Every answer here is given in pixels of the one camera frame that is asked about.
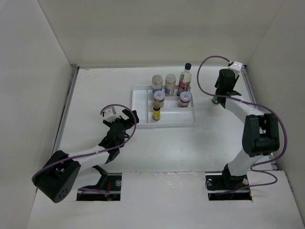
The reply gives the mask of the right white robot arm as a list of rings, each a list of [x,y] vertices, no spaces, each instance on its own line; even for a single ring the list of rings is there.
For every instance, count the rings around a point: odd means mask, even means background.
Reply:
[[[240,183],[246,184],[250,167],[280,147],[276,116],[243,103],[242,95],[234,90],[236,82],[233,70],[221,69],[215,84],[217,102],[244,124],[242,150],[222,171],[221,183],[226,189],[232,189]]]

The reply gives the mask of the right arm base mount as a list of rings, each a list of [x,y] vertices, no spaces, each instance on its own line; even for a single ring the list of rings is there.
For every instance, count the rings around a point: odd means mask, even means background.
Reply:
[[[227,166],[221,173],[206,173],[205,179],[210,201],[252,200],[247,175],[231,176]]]

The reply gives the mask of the tall dark soy sauce bottle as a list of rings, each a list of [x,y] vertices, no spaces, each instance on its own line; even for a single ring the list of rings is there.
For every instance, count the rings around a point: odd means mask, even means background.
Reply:
[[[190,83],[192,80],[192,74],[190,72],[192,65],[190,63],[185,64],[184,71],[180,74],[177,95],[179,96],[182,92],[190,91]]]

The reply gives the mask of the pink label spice jar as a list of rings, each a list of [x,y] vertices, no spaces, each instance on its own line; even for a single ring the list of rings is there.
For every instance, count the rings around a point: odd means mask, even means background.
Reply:
[[[166,96],[173,96],[176,84],[176,77],[173,74],[168,74],[165,78],[164,93]]]

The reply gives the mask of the red cap chili sauce bottle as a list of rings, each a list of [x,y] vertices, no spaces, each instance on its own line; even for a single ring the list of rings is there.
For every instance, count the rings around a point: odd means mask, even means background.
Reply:
[[[217,97],[217,96],[214,96],[214,97],[212,98],[212,102],[213,102],[213,104],[219,104],[219,102],[218,102],[218,97]]]

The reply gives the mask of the blue label spice jar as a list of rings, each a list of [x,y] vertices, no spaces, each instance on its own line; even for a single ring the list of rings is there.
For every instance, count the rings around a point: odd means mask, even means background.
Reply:
[[[154,75],[152,77],[152,92],[161,91],[163,88],[163,77],[161,75]]]

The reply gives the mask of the small yellow label bottle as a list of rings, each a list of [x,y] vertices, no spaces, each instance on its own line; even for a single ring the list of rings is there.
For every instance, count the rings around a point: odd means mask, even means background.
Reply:
[[[155,121],[160,120],[161,117],[161,106],[160,106],[160,102],[159,101],[154,101],[153,103],[153,114],[152,114],[152,118]]]

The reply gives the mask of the red lid pink jar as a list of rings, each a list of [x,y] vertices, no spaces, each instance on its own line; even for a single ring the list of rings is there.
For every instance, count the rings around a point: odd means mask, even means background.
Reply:
[[[192,98],[192,95],[188,91],[183,91],[180,93],[178,106],[179,107],[188,107],[190,100]]]

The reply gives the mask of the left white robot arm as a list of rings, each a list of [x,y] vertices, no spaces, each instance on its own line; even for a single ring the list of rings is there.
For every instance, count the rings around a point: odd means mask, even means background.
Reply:
[[[139,122],[137,112],[124,108],[124,119],[117,115],[113,106],[104,108],[103,123],[109,128],[106,136],[95,147],[78,153],[56,151],[47,163],[32,177],[34,186],[54,203],[64,200],[71,190],[79,189],[82,194],[113,194],[113,182],[102,165],[113,161],[120,148],[130,140],[127,130],[136,128]]]

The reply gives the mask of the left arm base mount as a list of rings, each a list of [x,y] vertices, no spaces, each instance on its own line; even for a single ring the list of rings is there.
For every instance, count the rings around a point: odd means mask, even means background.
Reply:
[[[101,166],[84,171],[75,182],[77,201],[120,201],[122,174],[108,173]]]

